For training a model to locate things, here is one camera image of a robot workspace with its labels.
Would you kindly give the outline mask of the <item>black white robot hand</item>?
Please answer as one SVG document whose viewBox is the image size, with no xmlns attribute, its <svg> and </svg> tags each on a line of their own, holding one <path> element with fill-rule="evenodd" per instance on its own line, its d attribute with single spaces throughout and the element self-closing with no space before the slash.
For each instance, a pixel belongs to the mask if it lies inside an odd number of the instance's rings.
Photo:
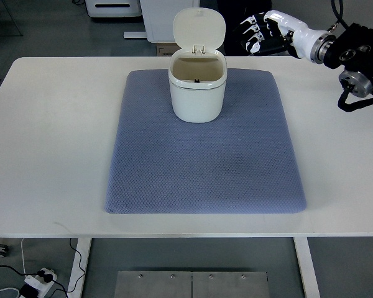
<svg viewBox="0 0 373 298">
<path fill-rule="evenodd" d="M 248 17 L 235 28 L 234 35 L 253 56 L 288 52 L 317 64 L 323 63 L 336 39 L 328 31 L 310 29 L 304 22 L 276 10 Z"/>
</svg>

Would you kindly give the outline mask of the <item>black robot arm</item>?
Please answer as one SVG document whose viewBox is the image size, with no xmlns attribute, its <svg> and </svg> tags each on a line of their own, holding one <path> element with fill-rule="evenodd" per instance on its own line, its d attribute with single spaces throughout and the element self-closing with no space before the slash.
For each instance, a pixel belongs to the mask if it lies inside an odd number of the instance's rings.
<svg viewBox="0 0 373 298">
<path fill-rule="evenodd" d="M 335 24 L 341 24 L 344 32 L 336 38 L 329 31 L 318 39 L 313 47 L 312 60 L 328 68 L 344 67 L 339 75 L 343 93 L 338 100 L 338 107 L 345 112 L 352 112 L 373 105 L 373 29 L 343 20 L 343 2 L 338 5 L 331 1 L 336 18 Z"/>
</svg>

